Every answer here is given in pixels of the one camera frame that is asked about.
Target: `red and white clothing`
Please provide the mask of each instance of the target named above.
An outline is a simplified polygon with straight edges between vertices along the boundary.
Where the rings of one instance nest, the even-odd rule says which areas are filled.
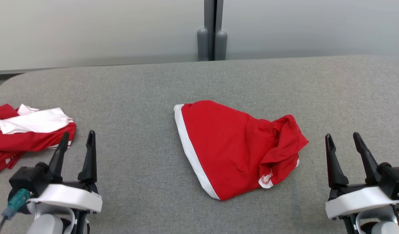
[[[284,180],[308,143],[291,115],[258,120],[213,101],[174,110],[184,152],[202,188],[223,201]]]
[[[38,110],[21,105],[0,106],[0,171],[11,169],[26,151],[57,148],[63,134],[69,132],[69,146],[76,125],[60,108]]]

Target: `folded red garment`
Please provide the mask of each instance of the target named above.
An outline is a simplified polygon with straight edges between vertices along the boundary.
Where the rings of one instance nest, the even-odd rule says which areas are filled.
[[[258,120],[212,101],[174,110],[185,154],[202,188],[223,201],[284,180],[308,143],[291,115]]]
[[[19,116],[17,109],[6,104],[0,106],[0,120]],[[69,132],[69,146],[74,138],[76,125],[72,119],[66,127],[54,132],[18,132],[3,134],[0,130],[0,171],[5,167],[11,169],[26,151],[42,151],[56,148],[63,134]]]

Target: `cable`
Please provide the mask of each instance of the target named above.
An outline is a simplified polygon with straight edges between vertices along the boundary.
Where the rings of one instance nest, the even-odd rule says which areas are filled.
[[[2,221],[0,222],[0,231],[2,230],[2,227],[3,227],[3,225],[5,224],[6,220],[7,220],[7,216],[3,216],[3,219],[2,219]]]
[[[21,188],[18,192],[10,199],[7,203],[7,208],[2,212],[2,216],[6,216],[8,220],[11,220],[18,210],[26,205],[27,200],[31,198],[28,190]]]
[[[399,225],[399,214],[397,213],[396,206],[390,205],[393,209],[394,216],[396,216],[397,224]]]

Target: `crumpled red fabric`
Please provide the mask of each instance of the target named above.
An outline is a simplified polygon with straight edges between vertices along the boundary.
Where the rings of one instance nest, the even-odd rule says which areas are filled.
[[[220,200],[278,184],[298,165],[298,152],[308,144],[292,115],[258,120],[213,101],[174,110],[186,156],[204,190]]]
[[[18,115],[17,109],[11,105],[0,106],[0,120]],[[26,151],[56,148],[65,132],[69,132],[69,140],[72,141],[75,130],[76,124],[72,122],[68,126],[50,133],[25,132],[4,135],[0,131],[0,171],[5,167],[13,168]]]

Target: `printed logo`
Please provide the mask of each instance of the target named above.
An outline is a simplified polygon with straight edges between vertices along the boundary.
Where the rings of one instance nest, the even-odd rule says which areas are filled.
[[[264,185],[267,185],[270,181],[270,178],[273,176],[272,170],[270,170],[269,175],[262,176],[261,180]]]

